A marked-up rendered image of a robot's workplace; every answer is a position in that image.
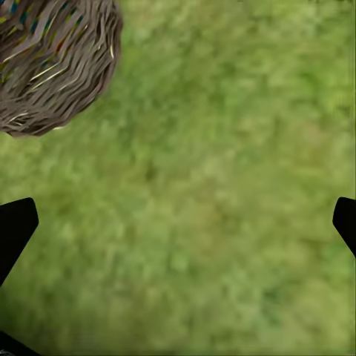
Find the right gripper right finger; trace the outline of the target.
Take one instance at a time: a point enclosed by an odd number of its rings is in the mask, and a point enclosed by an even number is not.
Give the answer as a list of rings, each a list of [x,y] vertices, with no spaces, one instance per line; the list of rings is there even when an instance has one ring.
[[[340,197],[335,206],[332,222],[356,256],[356,200]]]

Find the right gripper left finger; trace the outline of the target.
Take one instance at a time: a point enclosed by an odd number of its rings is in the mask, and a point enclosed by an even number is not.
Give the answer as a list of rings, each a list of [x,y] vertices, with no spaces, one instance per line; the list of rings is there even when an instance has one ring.
[[[39,225],[31,197],[0,205],[0,286]]]

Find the wicker basket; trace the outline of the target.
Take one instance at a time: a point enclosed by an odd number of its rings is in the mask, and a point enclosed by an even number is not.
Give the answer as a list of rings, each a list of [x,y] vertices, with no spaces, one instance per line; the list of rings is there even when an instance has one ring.
[[[7,62],[0,71],[0,133],[40,137],[65,127],[108,90],[121,59],[124,20],[115,0],[19,0],[12,15],[14,2],[0,0],[0,19],[6,19],[0,24],[0,65]]]

